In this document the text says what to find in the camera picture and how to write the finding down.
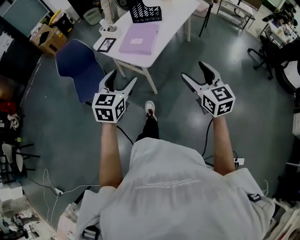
trash bin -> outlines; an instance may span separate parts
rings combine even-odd
[[[96,25],[102,19],[99,8],[97,7],[87,11],[85,14],[83,14],[83,17],[90,25]]]
[[[50,19],[49,26],[58,27],[66,36],[73,29],[73,24],[68,19],[67,14],[61,13],[60,10],[58,10]]]

blue chair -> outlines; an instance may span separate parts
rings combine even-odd
[[[99,91],[105,71],[97,61],[94,51],[83,42],[73,39],[55,56],[58,74],[71,77],[80,103],[88,102]]]

red object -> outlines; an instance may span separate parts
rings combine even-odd
[[[0,103],[0,111],[6,112],[9,115],[16,113],[16,107],[14,102],[2,102]]]

white t-shirt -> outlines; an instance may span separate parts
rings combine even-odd
[[[117,189],[86,191],[76,239],[96,225],[104,240],[261,240],[274,208],[248,169],[221,176],[193,149],[144,138]]]

photo frame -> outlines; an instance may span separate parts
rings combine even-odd
[[[107,37],[106,39],[104,39],[103,43],[100,45],[97,52],[107,53],[111,49],[111,47],[113,46],[113,44],[115,43],[116,40],[117,40],[116,38]]]

